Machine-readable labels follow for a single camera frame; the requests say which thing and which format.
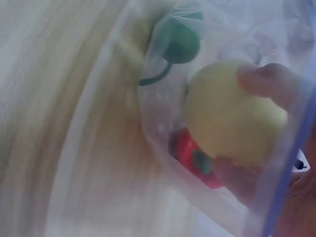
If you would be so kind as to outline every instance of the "pale yellow fruit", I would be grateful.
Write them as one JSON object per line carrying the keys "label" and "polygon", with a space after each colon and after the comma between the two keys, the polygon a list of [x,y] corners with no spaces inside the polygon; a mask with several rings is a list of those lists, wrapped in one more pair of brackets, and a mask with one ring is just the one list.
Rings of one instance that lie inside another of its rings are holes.
{"label": "pale yellow fruit", "polygon": [[217,62],[194,76],[185,104],[186,123],[210,157],[261,165],[269,159],[287,114],[271,99],[239,86],[236,75],[241,63]]}

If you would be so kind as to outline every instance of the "blue zipper seal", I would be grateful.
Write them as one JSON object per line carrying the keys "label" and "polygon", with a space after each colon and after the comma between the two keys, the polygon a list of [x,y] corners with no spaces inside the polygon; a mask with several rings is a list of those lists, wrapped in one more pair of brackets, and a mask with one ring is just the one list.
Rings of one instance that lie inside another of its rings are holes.
{"label": "blue zipper seal", "polygon": [[[313,0],[309,0],[309,12],[310,20],[314,30],[314,39],[316,39],[316,1],[315,4]],[[311,60],[309,62],[308,69],[305,73],[305,77],[308,79],[316,80],[316,49],[313,49]],[[274,199],[271,205],[271,209],[267,215],[266,222],[262,229],[262,237],[269,237],[275,228],[279,215],[282,211],[285,193],[292,176],[292,166],[296,160],[297,154],[301,147],[303,147],[309,137],[311,130],[314,126],[314,120],[316,115],[316,88],[313,89],[311,98],[307,104],[307,108],[304,117],[301,122],[301,127],[296,134],[293,147],[287,158],[287,163],[283,168],[282,176],[279,184],[276,187],[276,192],[274,194]]]}

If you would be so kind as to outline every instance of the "red pepper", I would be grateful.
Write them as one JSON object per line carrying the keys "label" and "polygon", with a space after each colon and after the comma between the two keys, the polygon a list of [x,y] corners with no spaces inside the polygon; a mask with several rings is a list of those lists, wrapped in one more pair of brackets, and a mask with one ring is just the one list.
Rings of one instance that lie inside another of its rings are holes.
{"label": "red pepper", "polygon": [[212,159],[201,151],[187,129],[178,133],[176,147],[179,162],[204,184],[212,189],[223,186],[211,173]]}

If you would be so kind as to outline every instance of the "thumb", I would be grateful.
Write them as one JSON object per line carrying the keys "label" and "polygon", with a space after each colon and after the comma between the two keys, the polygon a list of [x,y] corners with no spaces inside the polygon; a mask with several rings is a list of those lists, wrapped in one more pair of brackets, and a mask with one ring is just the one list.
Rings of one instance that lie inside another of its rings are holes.
{"label": "thumb", "polygon": [[243,65],[238,69],[237,78],[242,88],[254,95],[271,98],[285,110],[295,101],[302,81],[299,75],[276,63],[261,68]]}
{"label": "thumb", "polygon": [[248,167],[234,164],[229,158],[216,158],[212,171],[241,203],[250,205],[256,190],[258,173]]}

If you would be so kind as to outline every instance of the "plastic bag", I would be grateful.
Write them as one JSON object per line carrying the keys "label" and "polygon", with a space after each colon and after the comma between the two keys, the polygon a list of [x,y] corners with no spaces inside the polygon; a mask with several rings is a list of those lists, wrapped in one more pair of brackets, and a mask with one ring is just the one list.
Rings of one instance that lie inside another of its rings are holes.
{"label": "plastic bag", "polygon": [[[306,80],[300,85],[249,208],[221,187],[209,163],[204,162],[200,169],[199,161],[185,164],[180,160],[187,156],[202,160],[206,155],[186,130],[187,94],[192,77],[214,62],[279,63],[304,74],[314,33],[306,17],[308,6],[297,8],[296,4],[199,0],[175,5],[153,31],[139,82],[143,131],[164,171],[185,198],[234,236],[269,236],[273,232],[292,166],[313,124],[315,83]],[[196,169],[200,169],[198,174],[193,172]]]}

